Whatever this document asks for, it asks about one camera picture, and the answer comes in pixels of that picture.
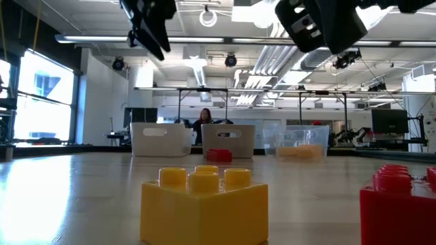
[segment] person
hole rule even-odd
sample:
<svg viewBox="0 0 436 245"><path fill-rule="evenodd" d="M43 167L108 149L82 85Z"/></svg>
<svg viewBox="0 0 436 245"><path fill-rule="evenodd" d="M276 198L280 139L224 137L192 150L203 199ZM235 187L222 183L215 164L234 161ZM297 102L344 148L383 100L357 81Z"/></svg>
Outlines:
<svg viewBox="0 0 436 245"><path fill-rule="evenodd" d="M196 145L202 144L202 124L212 123L211 111L207 108L204 108L200 112L200 119L198 119L192 126L194 132L197 133Z"/></svg>

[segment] yellow cable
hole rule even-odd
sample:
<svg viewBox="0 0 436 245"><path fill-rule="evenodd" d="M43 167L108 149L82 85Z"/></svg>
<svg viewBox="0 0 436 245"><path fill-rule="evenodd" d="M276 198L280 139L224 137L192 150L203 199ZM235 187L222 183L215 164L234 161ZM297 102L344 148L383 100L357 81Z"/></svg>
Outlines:
<svg viewBox="0 0 436 245"><path fill-rule="evenodd" d="M0 0L0 25L1 25L1 40L3 42L3 52L5 53L5 61L7 62L7 51L6 51L6 37L5 37L5 27L3 25L3 9L1 4L3 0Z"/></svg>
<svg viewBox="0 0 436 245"><path fill-rule="evenodd" d="M36 51L36 40L38 39L38 30L40 29L40 17L41 17L42 1L38 3L38 18L36 20L35 37L33 38L33 51Z"/></svg>

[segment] red lego brick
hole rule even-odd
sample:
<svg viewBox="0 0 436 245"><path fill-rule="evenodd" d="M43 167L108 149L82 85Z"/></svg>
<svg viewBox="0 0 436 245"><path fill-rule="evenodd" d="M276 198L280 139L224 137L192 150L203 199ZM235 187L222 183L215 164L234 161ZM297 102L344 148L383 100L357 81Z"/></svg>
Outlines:
<svg viewBox="0 0 436 245"><path fill-rule="evenodd" d="M427 180L433 192L436 192L436 167L427 168Z"/></svg>
<svg viewBox="0 0 436 245"><path fill-rule="evenodd" d="M373 175L360 190L362 245L435 244L436 168L427 173L412 178L406 167L385 165Z"/></svg>
<svg viewBox="0 0 436 245"><path fill-rule="evenodd" d="M207 161L218 163L232 162L232 153L224 149L210 149L206 154Z"/></svg>

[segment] white column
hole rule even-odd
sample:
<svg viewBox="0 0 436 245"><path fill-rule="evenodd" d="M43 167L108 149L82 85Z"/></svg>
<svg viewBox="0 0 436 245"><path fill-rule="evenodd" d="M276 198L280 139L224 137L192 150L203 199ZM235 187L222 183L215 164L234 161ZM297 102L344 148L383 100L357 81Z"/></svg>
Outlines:
<svg viewBox="0 0 436 245"><path fill-rule="evenodd" d="M129 91L128 104L125 107L130 108L151 108L153 107L153 92L152 91L137 91L136 86L153 86L153 76L148 76L147 72L153 74L153 70L149 71L143 67L131 67L129 69Z"/></svg>
<svg viewBox="0 0 436 245"><path fill-rule="evenodd" d="M403 91L405 92L435 92L435 77L433 75L420 76L412 79L411 75L403 77ZM421 149L421 145L409 145L410 152L436 152L436 96L413 95L404 96L403 104L409 116L424 116L424 132L429 140L428 148ZM420 137L420 125L417 120L409 121L407 138Z"/></svg>

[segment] wooden table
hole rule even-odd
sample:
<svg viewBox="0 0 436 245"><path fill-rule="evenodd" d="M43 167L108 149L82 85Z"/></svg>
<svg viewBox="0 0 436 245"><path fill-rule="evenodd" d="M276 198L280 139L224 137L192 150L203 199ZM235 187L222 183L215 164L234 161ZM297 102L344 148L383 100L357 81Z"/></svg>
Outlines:
<svg viewBox="0 0 436 245"><path fill-rule="evenodd" d="M203 163L201 155L88 153L0 164L0 244L142 244L141 182L157 179L161 167L191 172ZM425 174L425 165L355 157L308 163L254 156L230 167L249 168L254 181L269 184L265 244L352 245L360 244L359 189L387 163Z"/></svg>

